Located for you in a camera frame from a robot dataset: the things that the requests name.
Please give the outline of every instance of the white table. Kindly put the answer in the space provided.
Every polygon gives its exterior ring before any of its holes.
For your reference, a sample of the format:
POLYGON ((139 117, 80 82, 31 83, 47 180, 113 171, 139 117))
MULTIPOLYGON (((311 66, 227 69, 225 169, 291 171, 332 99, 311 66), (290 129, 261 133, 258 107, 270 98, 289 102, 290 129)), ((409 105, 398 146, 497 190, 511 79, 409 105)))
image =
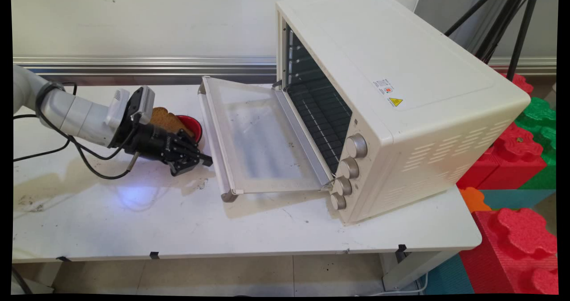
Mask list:
MULTIPOLYGON (((131 93, 139 86, 121 86, 131 93)), ((151 86, 155 106, 202 121, 197 85, 151 86)), ((108 104, 113 86, 77 94, 108 104)), ((18 114, 29 114, 22 109, 18 114)), ((207 135, 200 147, 208 154, 207 135)), ((35 118, 14 121, 14 157, 61 146, 64 139, 35 118)), ((98 153, 112 150, 83 142, 98 153)), ((111 161, 87 155, 106 175, 121 173, 131 156, 111 161)), ((376 218, 344 226, 324 193, 241 195, 223 203, 213 167, 172 177, 167 165, 138 159, 122 179, 99 179, 75 147, 14 163, 12 262, 210 256, 412 253, 392 273, 412 281, 471 249, 481 236, 456 187, 376 218)))

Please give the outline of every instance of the red bowl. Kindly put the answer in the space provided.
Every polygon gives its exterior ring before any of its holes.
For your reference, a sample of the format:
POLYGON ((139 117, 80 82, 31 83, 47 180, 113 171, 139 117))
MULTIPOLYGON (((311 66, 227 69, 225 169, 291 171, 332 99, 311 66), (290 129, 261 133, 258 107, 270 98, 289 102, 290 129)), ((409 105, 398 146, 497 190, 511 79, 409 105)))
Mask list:
POLYGON ((186 115, 177 115, 176 117, 184 124, 184 126, 194 133, 194 140, 196 143, 200 143, 202 139, 202 125, 194 117, 186 115))

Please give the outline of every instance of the toaster oven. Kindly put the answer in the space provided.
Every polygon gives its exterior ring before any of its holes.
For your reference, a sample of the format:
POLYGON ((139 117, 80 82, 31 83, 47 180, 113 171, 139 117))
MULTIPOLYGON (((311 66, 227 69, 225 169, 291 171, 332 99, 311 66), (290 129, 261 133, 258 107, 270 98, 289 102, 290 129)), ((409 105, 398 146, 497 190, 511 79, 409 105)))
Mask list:
POLYGON ((344 222, 447 190, 530 102, 395 0, 279 1, 273 88, 198 95, 224 202, 327 191, 344 222))

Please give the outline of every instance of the oven knob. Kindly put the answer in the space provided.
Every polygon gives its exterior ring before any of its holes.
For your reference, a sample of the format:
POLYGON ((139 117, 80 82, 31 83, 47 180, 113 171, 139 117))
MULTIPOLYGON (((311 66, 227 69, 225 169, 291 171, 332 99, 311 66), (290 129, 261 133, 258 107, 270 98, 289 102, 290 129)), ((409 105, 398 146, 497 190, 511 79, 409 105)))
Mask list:
POLYGON ((340 171, 340 174, 347 179, 355 179, 358 177, 358 164, 352 157, 347 157, 340 161, 338 171, 340 171))
POLYGON ((350 181, 346 177, 341 176, 334 180, 332 190, 340 195, 350 195, 352 193, 352 185, 350 185, 350 181))
POLYGON ((366 141, 360 134, 354 134, 346 139, 346 151, 350 157, 365 157, 368 153, 366 141))
POLYGON ((338 195, 338 193, 332 193, 330 195, 330 200, 332 201, 332 207, 334 207, 335 210, 346 208, 346 200, 341 195, 338 195))

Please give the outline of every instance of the foam puzzle block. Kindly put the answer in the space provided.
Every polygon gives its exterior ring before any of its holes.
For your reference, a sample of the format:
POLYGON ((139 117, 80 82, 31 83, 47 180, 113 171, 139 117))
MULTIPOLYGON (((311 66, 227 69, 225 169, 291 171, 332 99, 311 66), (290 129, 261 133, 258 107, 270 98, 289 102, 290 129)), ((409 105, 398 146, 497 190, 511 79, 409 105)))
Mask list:
POLYGON ((426 295, 473 294, 473 287, 459 254, 429 272, 426 295))
POLYGON ((499 167, 477 189, 518 189, 547 166, 540 157, 542 151, 532 133, 512 123, 493 144, 492 155, 499 167))
POLYGON ((532 208, 540 201, 554 193, 549 190, 481 190, 485 196, 484 203, 491 210, 497 208, 532 208))
POLYGON ((520 188, 525 190, 556 189, 556 130, 543 127, 535 134, 535 141, 542 145, 542 159, 546 167, 520 188))
POLYGON ((464 198, 465 204, 469 209, 469 213, 473 213, 475 211, 490 211, 491 208, 485 204, 485 195, 481 193, 479 190, 468 187, 467 189, 460 189, 461 196, 464 198))
POLYGON ((534 87, 531 84, 527 83, 527 78, 519 74, 515 74, 515 76, 513 76, 513 84, 518 86, 521 90, 527 92, 527 94, 529 95, 534 90, 534 87))
POLYGON ((499 162, 493 156, 493 147, 489 147, 457 181, 457 187, 460 189, 477 188, 497 167, 499 167, 499 162))
POLYGON ((461 251, 475 293, 558 294, 556 237, 529 208, 473 212, 482 243, 461 251))
POLYGON ((527 108, 515 119, 517 126, 535 134, 547 126, 556 129, 556 111, 541 98, 531 98, 527 108))

